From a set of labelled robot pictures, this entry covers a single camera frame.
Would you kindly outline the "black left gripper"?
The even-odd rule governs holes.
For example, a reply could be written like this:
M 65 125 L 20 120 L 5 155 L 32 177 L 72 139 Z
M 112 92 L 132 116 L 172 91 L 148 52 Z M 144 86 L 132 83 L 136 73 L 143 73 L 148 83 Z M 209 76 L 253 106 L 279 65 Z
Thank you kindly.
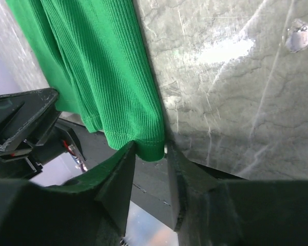
M 85 171 L 80 140 L 55 108 L 58 97 L 53 88 L 0 95 L 0 179 L 31 179 L 63 153 Z

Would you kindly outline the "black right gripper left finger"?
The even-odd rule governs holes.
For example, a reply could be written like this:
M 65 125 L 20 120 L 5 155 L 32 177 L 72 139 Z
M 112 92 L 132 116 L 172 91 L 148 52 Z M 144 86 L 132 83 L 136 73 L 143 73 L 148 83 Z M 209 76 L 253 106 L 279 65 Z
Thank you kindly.
M 110 158 L 51 191 L 88 198 L 97 203 L 117 233 L 126 233 L 136 161 L 136 143 L 128 142 Z

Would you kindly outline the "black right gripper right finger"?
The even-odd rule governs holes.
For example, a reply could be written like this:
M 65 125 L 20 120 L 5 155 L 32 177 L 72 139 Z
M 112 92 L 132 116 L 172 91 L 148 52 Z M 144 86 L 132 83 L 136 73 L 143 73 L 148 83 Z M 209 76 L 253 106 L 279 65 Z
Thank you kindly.
M 177 232 L 189 209 L 189 192 L 201 195 L 217 187 L 218 180 L 187 159 L 174 142 L 167 143 L 167 165 L 172 228 Z

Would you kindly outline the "green tank top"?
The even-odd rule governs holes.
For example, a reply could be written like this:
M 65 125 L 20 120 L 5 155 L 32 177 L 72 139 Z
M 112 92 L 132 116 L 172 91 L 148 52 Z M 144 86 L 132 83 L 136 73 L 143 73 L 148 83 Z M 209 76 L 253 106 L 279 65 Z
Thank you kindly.
M 7 1 L 56 107 L 144 161 L 164 156 L 164 120 L 132 1 Z

